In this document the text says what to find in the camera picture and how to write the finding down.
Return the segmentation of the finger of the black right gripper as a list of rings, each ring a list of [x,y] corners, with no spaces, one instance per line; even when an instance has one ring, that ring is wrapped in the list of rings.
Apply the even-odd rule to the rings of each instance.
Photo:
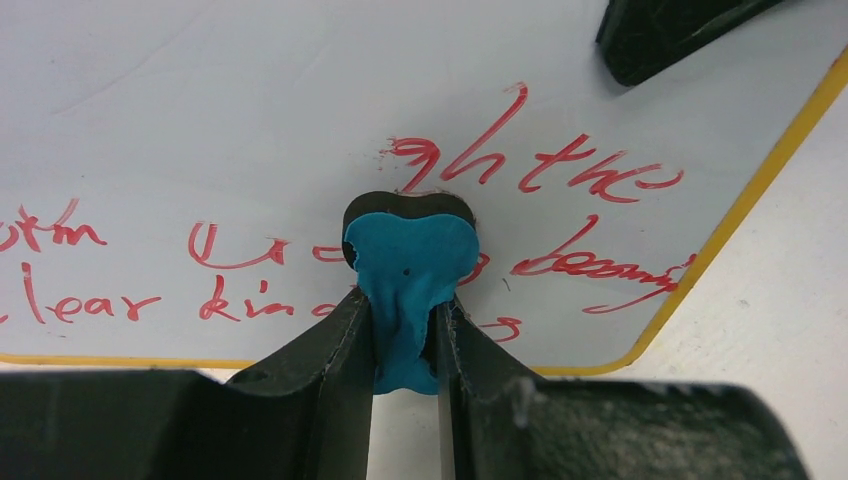
[[[614,0],[595,44],[615,82],[635,87],[781,0]]]

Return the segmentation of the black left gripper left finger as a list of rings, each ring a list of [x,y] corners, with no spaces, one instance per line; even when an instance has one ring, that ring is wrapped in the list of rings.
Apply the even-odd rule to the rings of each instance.
[[[371,426],[370,305],[359,289],[219,382],[193,370],[1,377],[5,479],[362,479]]]

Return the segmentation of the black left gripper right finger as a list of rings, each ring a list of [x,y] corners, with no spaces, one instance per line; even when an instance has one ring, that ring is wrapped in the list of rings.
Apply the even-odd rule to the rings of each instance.
[[[433,311],[445,479],[804,479],[781,422],[731,384],[547,379]]]

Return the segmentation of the blue whiteboard eraser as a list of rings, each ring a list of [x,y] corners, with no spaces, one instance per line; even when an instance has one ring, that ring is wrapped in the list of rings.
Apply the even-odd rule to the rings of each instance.
[[[341,239],[373,315],[375,394],[436,394],[431,312],[454,299],[477,265],[480,242],[471,208],[447,192],[367,192],[346,208]]]

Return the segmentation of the yellow framed whiteboard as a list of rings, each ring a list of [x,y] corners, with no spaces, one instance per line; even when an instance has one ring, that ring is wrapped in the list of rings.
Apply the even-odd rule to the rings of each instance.
[[[602,1],[5,1],[1,358],[240,368],[352,286],[342,214],[445,190],[471,318],[545,374],[635,360],[836,78],[790,1],[643,84]]]

